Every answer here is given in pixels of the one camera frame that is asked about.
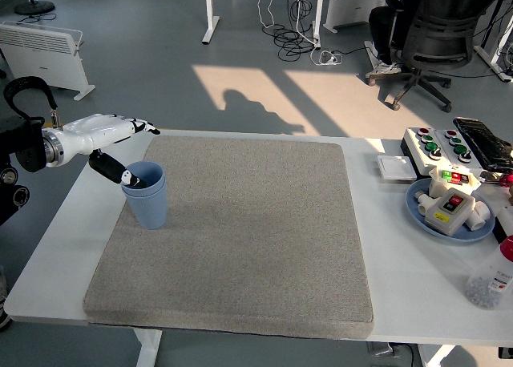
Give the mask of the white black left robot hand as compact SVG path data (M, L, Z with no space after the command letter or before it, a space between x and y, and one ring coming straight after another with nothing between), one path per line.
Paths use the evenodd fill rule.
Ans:
M105 147L129 139L140 132L158 135L160 131L146 120L121 115L95 114L64 125L55 130L59 141L55 164L62 166L76 155L86 155L89 166L116 184L145 188L147 182L134 175L127 167L108 154Z

